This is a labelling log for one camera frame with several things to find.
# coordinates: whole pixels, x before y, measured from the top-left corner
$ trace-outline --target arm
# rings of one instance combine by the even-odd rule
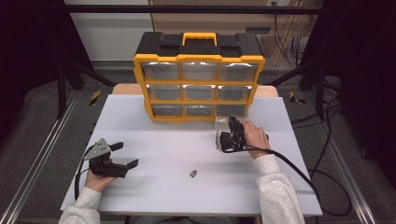
[[[270,148],[262,128],[251,122],[243,123],[247,144],[253,147]],[[262,209],[263,223],[304,223],[297,194],[289,178],[280,172],[275,155],[249,151],[254,165],[260,172],[256,179]]]
[[[114,180],[114,177],[103,178],[94,175],[89,170],[85,187],[78,196],[76,204],[68,205],[64,209],[59,223],[100,223],[100,216],[97,212],[100,197],[105,187]]]

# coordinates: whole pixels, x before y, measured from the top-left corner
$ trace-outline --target gray carpet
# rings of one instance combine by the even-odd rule
[[[129,76],[111,76],[118,82],[133,82]],[[307,104],[292,103],[290,91],[294,91],[297,99],[304,100],[304,95],[298,91],[293,81],[279,86],[278,93],[283,97],[290,120],[304,118],[313,112]],[[96,90],[102,93],[96,105],[89,105]],[[111,88],[89,80],[80,92],[77,104],[37,179],[35,186],[21,210],[20,218],[52,218],[61,215],[59,208],[65,191],[68,189],[86,144],[90,140],[90,132],[99,118],[106,96]],[[327,101],[332,99],[326,93]],[[38,87],[30,91],[25,105],[19,114],[8,138],[1,143],[0,170],[2,194],[0,194],[0,211],[4,211],[14,193],[28,172],[38,150],[44,143],[57,114],[56,83]],[[296,127],[312,124],[314,119],[308,120]],[[373,211],[378,223],[396,223],[396,193],[382,175],[375,161],[361,157],[360,146],[350,130],[347,120],[342,114],[335,114],[331,118],[332,138],[336,142],[344,159],[352,170],[364,197]],[[295,134],[303,153],[305,164],[312,168],[324,145],[318,126],[295,129]],[[330,156],[325,154],[319,169],[329,173],[339,180],[338,174]],[[346,197],[341,189],[322,175],[315,175],[314,183],[323,198],[323,207],[336,213],[347,209]],[[103,220],[123,220],[124,217],[103,216]],[[360,223],[356,212],[346,217],[334,217],[325,214],[320,223]],[[314,223],[313,218],[307,218],[307,223]]]

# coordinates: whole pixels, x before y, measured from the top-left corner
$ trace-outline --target wooden table edge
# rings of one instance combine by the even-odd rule
[[[142,88],[136,83],[117,84],[112,94],[116,95],[142,95]],[[278,97],[277,90],[273,86],[259,86],[256,90],[255,97]]]

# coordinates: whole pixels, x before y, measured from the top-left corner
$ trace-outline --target wall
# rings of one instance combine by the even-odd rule
[[[148,5],[148,0],[64,0],[67,5]],[[91,61],[131,61],[150,14],[71,13]]]

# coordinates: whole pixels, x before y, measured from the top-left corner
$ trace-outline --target black curtain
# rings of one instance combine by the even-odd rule
[[[325,1],[325,7],[347,8],[352,1]],[[396,188],[396,1],[356,0],[322,51],[326,76],[341,79],[340,100],[361,146],[377,160]],[[341,14],[319,17],[308,41],[304,61]]]
[[[1,0],[0,139],[23,106],[26,92],[56,80],[64,60],[91,68],[91,61],[66,11],[45,11],[42,4],[63,0]],[[69,76],[78,76],[70,71]]]

